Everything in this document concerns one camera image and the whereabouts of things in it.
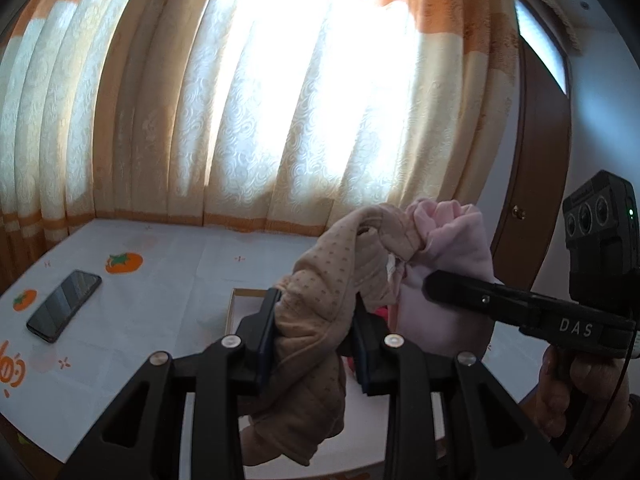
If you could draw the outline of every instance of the window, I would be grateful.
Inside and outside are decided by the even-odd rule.
[[[566,94],[566,72],[564,71],[562,53],[533,13],[520,0],[516,0],[516,14],[518,15],[520,35],[538,54],[562,92]]]

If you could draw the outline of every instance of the brown wooden door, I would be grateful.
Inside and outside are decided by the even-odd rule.
[[[520,47],[520,118],[509,188],[492,243],[495,276],[529,290],[562,202],[571,145],[568,97],[526,41]]]

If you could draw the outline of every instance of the patterned curtain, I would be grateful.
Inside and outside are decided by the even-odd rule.
[[[0,63],[3,279],[96,216],[319,235],[474,202],[516,57],[513,0],[31,0]]]

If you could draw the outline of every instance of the door knob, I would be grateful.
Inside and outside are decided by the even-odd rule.
[[[515,206],[513,206],[513,209],[511,210],[511,215],[516,220],[524,220],[527,217],[527,212],[524,211],[523,208],[515,205]]]

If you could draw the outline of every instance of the smartphone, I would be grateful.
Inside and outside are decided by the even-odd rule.
[[[74,270],[29,318],[27,329],[47,343],[55,343],[71,318],[101,283],[100,276]]]

